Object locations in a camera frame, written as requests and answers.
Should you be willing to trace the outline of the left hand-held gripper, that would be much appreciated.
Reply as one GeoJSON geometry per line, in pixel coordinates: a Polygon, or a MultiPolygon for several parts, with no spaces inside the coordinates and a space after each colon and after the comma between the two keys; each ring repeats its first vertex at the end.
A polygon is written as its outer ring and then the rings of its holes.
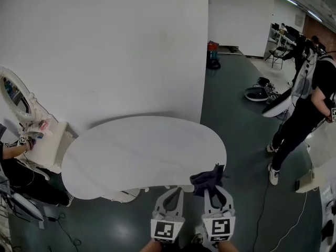
{"type": "Polygon", "coordinates": [[[151,219],[151,238],[157,242],[172,244],[178,237],[185,218],[184,192],[180,187],[168,190],[156,201],[151,219]]]}

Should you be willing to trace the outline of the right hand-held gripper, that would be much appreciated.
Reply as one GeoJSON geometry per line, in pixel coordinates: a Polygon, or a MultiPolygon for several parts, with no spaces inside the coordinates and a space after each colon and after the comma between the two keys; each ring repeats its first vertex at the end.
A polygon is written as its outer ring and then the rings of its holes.
{"type": "Polygon", "coordinates": [[[229,241],[235,228],[236,217],[234,216],[233,197],[222,187],[219,187],[219,194],[222,210],[229,213],[217,214],[219,208],[213,206],[209,190],[204,190],[204,215],[202,216],[202,221],[206,239],[210,243],[229,241]]]}

